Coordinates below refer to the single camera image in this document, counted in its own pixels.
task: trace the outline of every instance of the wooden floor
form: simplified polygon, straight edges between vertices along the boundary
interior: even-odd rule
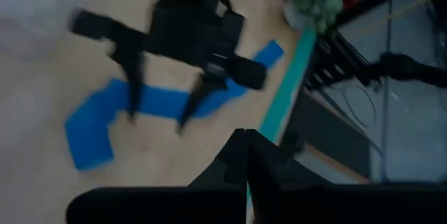
[[[175,134],[173,120],[139,115],[131,125],[122,112],[109,127],[115,159],[91,172],[74,168],[63,125],[91,92],[113,77],[123,78],[106,57],[110,44],[67,34],[45,61],[2,59],[1,222],[63,223],[70,200],[97,186],[186,185],[210,163],[235,128],[258,128],[291,61],[299,33],[284,22],[284,0],[232,1],[247,18],[239,55],[251,58],[271,39],[285,51],[270,71],[265,90],[250,91],[210,117],[194,119],[181,137]],[[153,2],[94,0],[85,7],[143,30]],[[147,84],[191,88],[198,69],[147,57]]]

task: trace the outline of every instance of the potted plant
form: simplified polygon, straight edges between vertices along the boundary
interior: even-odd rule
[[[317,33],[324,33],[342,7],[343,0],[287,0],[284,16],[293,29],[309,25]]]

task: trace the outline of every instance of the white pot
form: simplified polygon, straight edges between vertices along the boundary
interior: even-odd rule
[[[284,17],[292,29],[301,30],[306,25],[305,17],[289,0],[284,6]]]

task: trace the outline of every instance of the gray floor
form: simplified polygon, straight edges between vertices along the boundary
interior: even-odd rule
[[[393,10],[413,1],[393,0]],[[380,53],[386,51],[387,26],[365,34],[355,34],[355,31],[385,17],[388,5],[374,9],[340,30],[368,61],[377,60]],[[391,52],[401,52],[424,64],[434,64],[432,24],[424,5],[391,22],[389,46]],[[447,104],[447,96],[440,96],[443,91],[421,82],[387,79],[383,80],[379,90],[364,88],[359,81],[351,80],[327,88],[325,92],[382,148],[383,159],[371,150],[375,181],[384,178],[439,181],[445,177],[447,113],[443,106]]]

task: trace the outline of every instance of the teal stripe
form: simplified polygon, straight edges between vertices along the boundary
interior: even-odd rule
[[[310,28],[305,29],[298,40],[295,56],[288,67],[286,76],[282,80],[279,90],[264,117],[259,132],[271,142],[276,143],[282,121],[291,110],[291,106],[293,106],[292,95],[298,90],[298,85],[306,72],[315,41],[315,31]]]

